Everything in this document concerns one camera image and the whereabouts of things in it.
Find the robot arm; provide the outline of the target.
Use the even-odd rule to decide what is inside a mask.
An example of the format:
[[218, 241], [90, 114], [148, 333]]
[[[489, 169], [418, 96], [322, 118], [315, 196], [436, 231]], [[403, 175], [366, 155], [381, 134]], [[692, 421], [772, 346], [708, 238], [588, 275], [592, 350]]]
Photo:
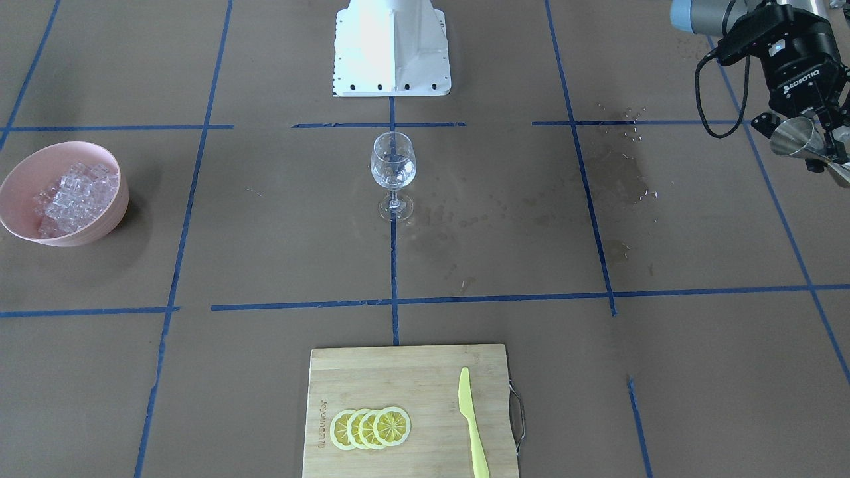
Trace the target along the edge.
[[821, 1], [674, 1], [671, 24], [719, 39], [698, 63], [757, 58], [769, 109], [752, 127], [775, 155], [805, 161], [848, 187], [848, 66]]

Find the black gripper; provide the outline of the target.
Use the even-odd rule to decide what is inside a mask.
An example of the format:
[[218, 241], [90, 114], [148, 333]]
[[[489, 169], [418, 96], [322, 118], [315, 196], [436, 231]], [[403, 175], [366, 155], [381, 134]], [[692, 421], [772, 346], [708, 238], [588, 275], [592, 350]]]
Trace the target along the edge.
[[841, 102], [848, 67], [842, 64], [835, 37], [829, 33], [786, 37], [759, 59], [771, 112], [753, 118], [753, 130], [771, 140], [784, 121], [780, 115], [817, 117], [827, 145], [827, 160], [820, 161], [820, 172], [833, 165], [848, 169], [848, 100]]

